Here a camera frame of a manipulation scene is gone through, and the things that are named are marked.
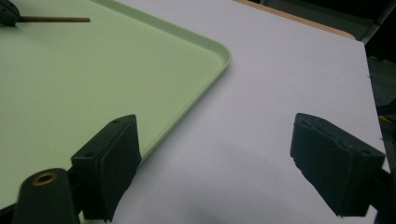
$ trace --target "gray floor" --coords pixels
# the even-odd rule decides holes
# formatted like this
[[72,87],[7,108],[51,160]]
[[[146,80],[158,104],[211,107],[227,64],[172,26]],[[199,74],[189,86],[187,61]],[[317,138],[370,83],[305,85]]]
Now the gray floor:
[[[396,99],[396,64],[387,61],[379,61],[376,58],[367,59],[372,81],[375,105],[388,105],[390,101]],[[396,115],[389,116],[396,120]],[[389,165],[396,168],[396,146],[395,139],[390,137],[388,133],[394,132],[396,126],[379,121],[383,134],[384,145],[389,157]]]

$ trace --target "tray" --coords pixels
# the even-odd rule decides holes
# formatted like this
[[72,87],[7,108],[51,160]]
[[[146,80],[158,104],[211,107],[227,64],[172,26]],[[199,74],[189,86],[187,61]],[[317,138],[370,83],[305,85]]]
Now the tray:
[[13,1],[22,15],[88,23],[0,26],[0,208],[35,172],[112,119],[136,114],[144,159],[231,60],[221,44],[115,1]]

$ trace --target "white surface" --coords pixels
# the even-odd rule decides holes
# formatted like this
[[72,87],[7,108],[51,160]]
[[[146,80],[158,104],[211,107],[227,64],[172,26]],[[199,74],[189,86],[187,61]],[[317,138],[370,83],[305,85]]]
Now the white surface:
[[336,217],[290,157],[294,116],[384,151],[363,44],[229,0],[122,0],[233,61],[140,167],[113,223],[373,223]]

